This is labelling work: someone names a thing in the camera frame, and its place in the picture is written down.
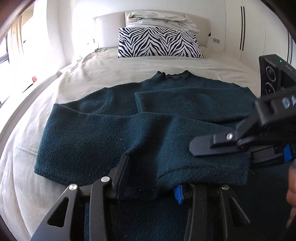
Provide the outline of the person's right hand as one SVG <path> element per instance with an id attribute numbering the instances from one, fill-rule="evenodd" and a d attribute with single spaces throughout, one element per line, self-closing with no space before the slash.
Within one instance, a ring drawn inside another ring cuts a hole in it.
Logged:
<path id="1" fill-rule="evenodd" d="M 287 202 L 292 206 L 290 211 L 290 216 L 287 221 L 286 227 L 289 227 L 295 217 L 295 208 L 296 208 L 296 168 L 295 160 L 290 166 L 288 171 L 288 191 L 287 191 Z"/>

